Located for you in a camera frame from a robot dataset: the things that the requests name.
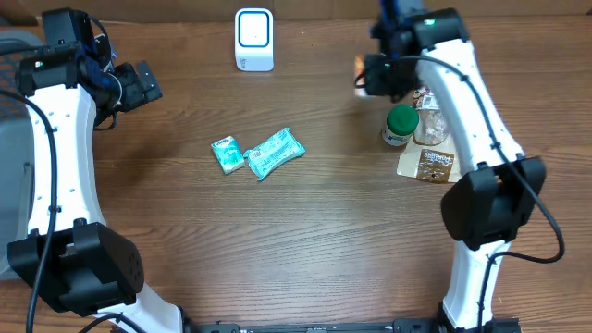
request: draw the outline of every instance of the wood grain surface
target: wood grain surface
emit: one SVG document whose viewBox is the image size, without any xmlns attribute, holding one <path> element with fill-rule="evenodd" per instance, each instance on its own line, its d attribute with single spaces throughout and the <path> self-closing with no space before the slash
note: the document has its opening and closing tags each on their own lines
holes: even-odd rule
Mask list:
<svg viewBox="0 0 592 333">
<path fill-rule="evenodd" d="M 277 22 L 276 67 L 236 69 L 230 23 L 107 27 L 118 62 L 148 60 L 164 97 L 94 134 L 96 184 L 110 228 L 142 254 L 146 281 L 199 323 L 296 324 L 431 316 L 446 294 L 449 185 L 396 175 L 379 137 L 390 104 L 352 95 L 353 57 L 376 50 L 360 20 Z M 467 19 L 483 77 L 529 155 L 565 236 L 555 265 L 504 260 L 497 317 L 524 332 L 592 325 L 592 18 Z M 222 174 L 210 143 L 245 150 L 284 127 L 306 154 L 263 182 Z M 539 212 L 515 251 L 553 255 Z M 24 329 L 31 290 L 0 283 L 0 332 Z M 38 305 L 39 332 L 90 322 Z M 107 332 L 103 326 L 98 332 Z"/>
</svg>

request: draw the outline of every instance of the black cable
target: black cable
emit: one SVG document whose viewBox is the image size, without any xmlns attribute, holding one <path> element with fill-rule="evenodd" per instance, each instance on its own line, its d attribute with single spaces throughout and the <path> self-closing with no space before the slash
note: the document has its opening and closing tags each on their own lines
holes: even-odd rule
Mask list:
<svg viewBox="0 0 592 333">
<path fill-rule="evenodd" d="M 543 213 L 543 215 L 545 216 L 545 218 L 548 220 L 549 224 L 553 228 L 553 232 L 555 233 L 555 236 L 557 237 L 557 242 L 559 244 L 559 250 L 557 251 L 557 254 L 555 254 L 554 256 L 552 256 L 550 258 L 537 258 L 535 256 L 526 255 L 526 254 L 522 254 L 522 253 L 515 253 L 512 251 L 494 253 L 489 257 L 489 259 L 487 261 L 485 275 L 483 276 L 483 285 L 481 287 L 481 294 L 479 296 L 479 312 L 478 312 L 478 318 L 477 318 L 477 329 L 481 333 L 483 333 L 485 331 L 485 328 L 483 327 L 483 309 L 485 307 L 484 303 L 485 303 L 485 294 L 487 291 L 487 282 L 489 280 L 489 273 L 491 271 L 491 266 L 495 263 L 496 258 L 501 257 L 502 255 L 508 255 L 508 256 L 511 256 L 514 258 L 524 259 L 526 261 L 530 261 L 533 263 L 539 263 L 539 264 L 555 263 L 555 262 L 559 261 L 563 257 L 563 255 L 565 254 L 565 243 L 563 241 L 563 235 L 561 233 L 559 226 L 557 225 L 557 221 L 555 220 L 553 215 L 550 213 L 548 208 L 540 200 L 540 198 L 535 193 L 535 191 L 533 191 L 533 189 L 530 187 L 530 185 L 528 184 L 526 179 L 524 179 L 524 177 L 522 177 L 520 172 L 510 162 L 510 160 L 508 160 L 508 157 L 506 157 L 506 155 L 501 150 L 500 142 L 498 142 L 498 138 L 496 137 L 495 131 L 493 130 L 493 127 L 491 126 L 491 122 L 489 120 L 489 116 L 487 115 L 487 110 L 485 109 L 485 105 L 483 104 L 483 100 L 481 99 L 479 92 L 476 90 L 475 86 L 471 82 L 469 76 L 462 73 L 455 66 L 453 66 L 445 61 L 442 61 L 442 60 L 439 60 L 439 59 L 436 59 L 436 58 L 433 58 L 433 57 L 427 56 L 427 55 L 406 55 L 406 56 L 402 56 L 401 58 L 398 58 L 398 59 L 393 59 L 392 61 L 399 61 L 399 60 L 403 60 L 403 61 L 424 60 L 424 61 L 429 61 L 429 62 L 439 64 L 442 67 L 450 70 L 451 72 L 454 72 L 456 75 L 459 76 L 461 81 L 463 81 L 464 83 L 466 83 L 468 85 L 469 89 L 471 89 L 471 92 L 475 96 L 477 104 L 479 105 L 479 109 L 481 110 L 481 113 L 483 114 L 483 119 L 485 120 L 487 130 L 489 131 L 489 136 L 491 137 L 491 140 L 493 141 L 493 143 L 491 144 L 491 149 L 495 149 L 498 152 L 498 155 L 501 158 L 501 160 L 504 162 L 504 164 L 513 173 L 513 175 L 518 179 L 518 181 L 520 182 L 522 187 L 533 198 L 536 205 L 538 206 L 540 211 Z"/>
<path fill-rule="evenodd" d="M 107 34 L 107 30 L 98 18 L 89 15 L 89 20 L 92 21 L 92 23 L 94 23 L 97 27 L 99 27 L 99 29 L 105 36 L 105 43 L 107 43 L 107 46 L 109 47 L 109 59 L 111 59 L 111 56 L 113 55 L 113 50 L 111 49 L 111 42 L 109 42 L 109 35 Z"/>
<path fill-rule="evenodd" d="M 45 245 L 43 246 L 43 252 L 39 267 L 37 267 L 37 274 L 35 275 L 35 282 L 33 283 L 31 299 L 29 300 L 29 311 L 27 312 L 27 333 L 33 331 L 33 318 L 35 317 L 35 306 L 37 305 L 37 296 L 39 295 L 39 288 L 43 279 L 43 272 L 49 260 L 50 248 L 52 244 L 52 238 L 54 236 L 54 229 L 56 228 L 56 216 L 57 216 L 57 154 L 56 154 L 56 138 L 54 137 L 54 129 L 50 124 L 49 120 L 35 103 L 26 99 L 25 97 L 6 90 L 0 89 L 0 94 L 8 98 L 15 99 L 22 102 L 32 108 L 43 124 L 45 125 L 45 132 L 47 132 L 47 140 L 49 141 L 49 154 L 51 160 L 51 185 L 50 185 L 50 203 L 49 203 L 49 225 L 47 227 L 47 234 L 45 239 Z"/>
<path fill-rule="evenodd" d="M 4 52 L 0 53 L 0 56 L 7 56 L 7 55 L 11 55 L 14 53 L 21 53 L 21 52 L 39 51 L 41 49 L 42 49 L 41 46 L 25 46 L 25 47 L 20 47 L 20 48 L 4 51 Z"/>
<path fill-rule="evenodd" d="M 366 72 L 362 71 L 362 73 L 360 73 L 360 75 L 355 77 L 355 81 L 353 82 L 353 85 L 355 86 L 356 89 L 364 89 L 366 87 L 365 84 L 358 84 L 358 81 L 360 81 L 364 77 L 365 74 L 366 74 Z"/>
<path fill-rule="evenodd" d="M 113 118 L 113 120 L 111 121 L 111 125 L 109 125 L 108 128 L 106 128 L 106 129 L 96 128 L 94 130 L 95 131 L 105 131 L 105 130 L 112 130 L 112 129 L 114 129 L 115 126 L 117 126 L 117 111 L 116 110 L 113 110 L 113 114 L 111 115 L 111 117 Z"/>
<path fill-rule="evenodd" d="M 136 323 L 134 323 L 133 321 L 131 321 L 130 319 L 128 319 L 123 314 L 106 314 L 106 315 L 104 315 L 102 317 L 96 318 L 89 325 L 87 325 L 85 328 L 83 328 L 79 333 L 87 333 L 91 329 L 93 329 L 94 327 L 96 327 L 97 325 L 99 325 L 99 324 L 101 324 L 104 321 L 109 320 L 109 319 L 116 319 L 116 322 L 117 323 L 119 321 L 122 321 L 127 326 L 133 328 L 133 330 L 135 330 L 137 333 L 146 333 L 146 331 L 144 331 L 143 329 L 141 329 Z"/>
</svg>

